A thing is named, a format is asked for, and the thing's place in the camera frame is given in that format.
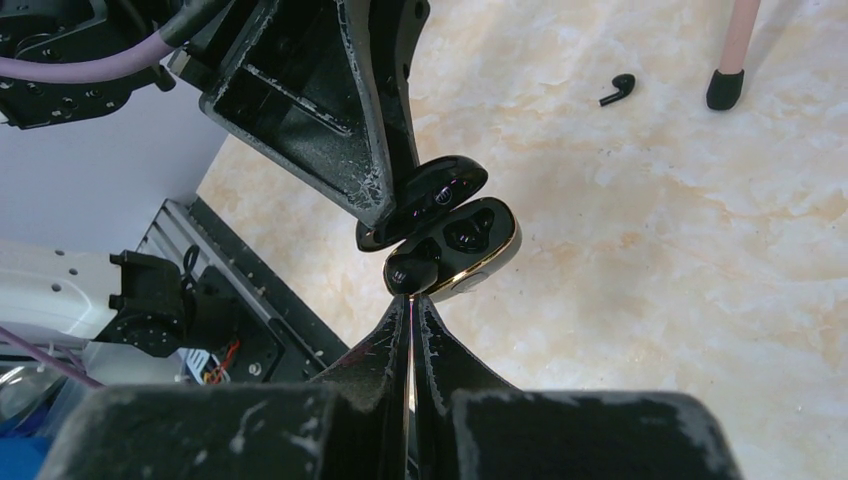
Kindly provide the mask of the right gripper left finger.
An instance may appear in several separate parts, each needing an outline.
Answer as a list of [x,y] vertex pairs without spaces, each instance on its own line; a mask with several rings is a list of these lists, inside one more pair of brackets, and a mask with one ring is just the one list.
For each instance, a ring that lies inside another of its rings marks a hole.
[[402,479],[411,308],[313,379],[120,385],[67,418],[43,479]]

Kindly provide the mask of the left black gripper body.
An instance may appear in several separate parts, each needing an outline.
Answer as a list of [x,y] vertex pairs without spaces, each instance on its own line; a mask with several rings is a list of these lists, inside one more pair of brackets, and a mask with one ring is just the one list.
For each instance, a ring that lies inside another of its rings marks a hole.
[[232,1],[169,70],[201,111],[361,223],[419,163],[408,79],[426,1]]

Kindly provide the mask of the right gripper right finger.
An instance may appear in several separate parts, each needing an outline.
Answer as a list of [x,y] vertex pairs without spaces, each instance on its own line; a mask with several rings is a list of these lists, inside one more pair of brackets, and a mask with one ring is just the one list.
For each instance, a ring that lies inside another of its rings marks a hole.
[[710,411],[675,392],[519,389],[413,301],[423,479],[738,479]]

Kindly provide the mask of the black earbud charging case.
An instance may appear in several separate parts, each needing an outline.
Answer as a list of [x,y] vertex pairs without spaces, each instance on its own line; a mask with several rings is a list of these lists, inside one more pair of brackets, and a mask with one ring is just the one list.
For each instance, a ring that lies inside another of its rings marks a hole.
[[480,163],[461,155],[419,166],[401,181],[391,216],[373,227],[356,225],[357,248],[393,249],[384,263],[387,286],[397,280],[398,258],[407,256],[438,266],[425,291],[433,301],[468,292],[506,266],[522,244],[520,224],[504,201],[473,198],[488,178]]

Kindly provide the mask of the black earbud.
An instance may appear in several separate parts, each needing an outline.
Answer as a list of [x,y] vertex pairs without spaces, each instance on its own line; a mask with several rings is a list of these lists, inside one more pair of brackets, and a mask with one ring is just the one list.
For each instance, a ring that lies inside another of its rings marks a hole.
[[440,257],[436,250],[423,247],[391,255],[383,269],[387,290],[392,295],[423,293],[438,280]]
[[631,73],[619,74],[611,80],[611,85],[615,91],[598,100],[600,107],[606,107],[628,97],[635,89],[636,77]]

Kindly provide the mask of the black earbud front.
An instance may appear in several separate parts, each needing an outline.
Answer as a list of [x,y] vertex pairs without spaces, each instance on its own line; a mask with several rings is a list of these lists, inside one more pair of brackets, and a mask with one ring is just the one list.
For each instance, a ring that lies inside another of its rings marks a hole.
[[387,290],[392,295],[423,293],[438,280],[440,257],[436,250],[423,247],[391,255],[383,269]]

